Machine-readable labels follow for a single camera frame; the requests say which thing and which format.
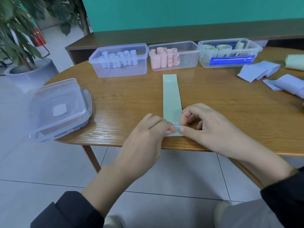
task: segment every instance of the flat green strip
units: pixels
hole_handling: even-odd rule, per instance
[[[178,132],[181,119],[181,103],[176,74],[163,75],[164,119],[175,125],[176,132],[169,136],[181,136]]]

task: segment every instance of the tree trunk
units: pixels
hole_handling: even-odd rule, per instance
[[[27,59],[26,57],[24,57],[23,55],[20,56],[21,58],[21,62],[22,62],[22,65],[25,67],[26,71],[32,71],[33,69],[31,68],[31,66],[29,65],[29,63],[27,62]]]
[[[80,16],[80,22],[83,26],[83,35],[86,36],[90,33],[89,24],[87,21],[87,14],[85,11],[85,6],[82,3],[82,0],[79,0],[80,6],[79,6],[79,16]]]

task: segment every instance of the black jacket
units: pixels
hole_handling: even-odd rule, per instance
[[[261,196],[285,228],[304,227],[304,167],[288,179],[261,190]],[[104,218],[75,191],[65,192],[31,223],[31,228],[101,228]]]

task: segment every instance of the person's left hand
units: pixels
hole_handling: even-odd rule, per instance
[[[161,142],[175,132],[171,122],[147,114],[124,142],[115,162],[133,180],[143,176],[161,155]]]

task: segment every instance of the hand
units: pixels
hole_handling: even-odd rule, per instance
[[[184,126],[198,118],[201,121],[197,125],[197,130]],[[179,132],[185,137],[195,140],[211,151],[241,161],[248,160],[250,147],[263,146],[203,103],[185,108],[182,111],[180,125]]]
[[[124,142],[116,161],[133,180],[143,176],[161,155],[161,142],[175,132],[171,122],[147,114]]]

